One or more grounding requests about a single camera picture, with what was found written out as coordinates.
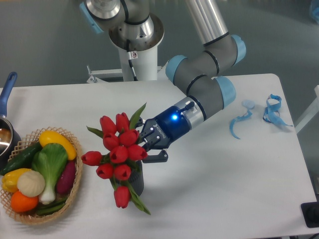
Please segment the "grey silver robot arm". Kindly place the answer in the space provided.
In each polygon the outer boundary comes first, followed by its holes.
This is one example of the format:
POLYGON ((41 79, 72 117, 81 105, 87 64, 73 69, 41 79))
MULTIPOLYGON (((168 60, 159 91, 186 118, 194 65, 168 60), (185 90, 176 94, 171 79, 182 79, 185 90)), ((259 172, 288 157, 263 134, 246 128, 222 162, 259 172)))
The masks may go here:
MULTIPOLYGON (((190 12, 204 51, 195 59, 177 55, 165 66, 165 74, 185 98, 156 117, 137 119, 133 126, 145 150, 158 149, 146 163, 166 162, 166 149, 236 98, 233 84, 221 73, 240 62, 246 46, 230 35, 218 5, 213 0, 188 0, 190 12)), ((158 77, 158 45, 164 36, 161 20, 150 12, 147 0, 84 0, 79 5, 91 28, 107 32, 117 47, 124 81, 149 81, 158 77)))

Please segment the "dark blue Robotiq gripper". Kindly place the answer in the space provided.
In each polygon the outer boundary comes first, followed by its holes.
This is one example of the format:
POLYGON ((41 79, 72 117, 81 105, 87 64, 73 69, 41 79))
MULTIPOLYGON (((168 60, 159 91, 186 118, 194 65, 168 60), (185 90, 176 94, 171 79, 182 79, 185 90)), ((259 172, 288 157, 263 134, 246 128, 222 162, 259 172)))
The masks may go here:
POLYGON ((145 150, 162 149, 157 155, 148 155, 143 163, 162 163, 168 161, 168 153, 164 150, 173 142, 191 130, 186 113, 192 108, 171 106, 156 117, 145 120, 139 117, 135 129, 142 131, 140 138, 145 142, 145 150))

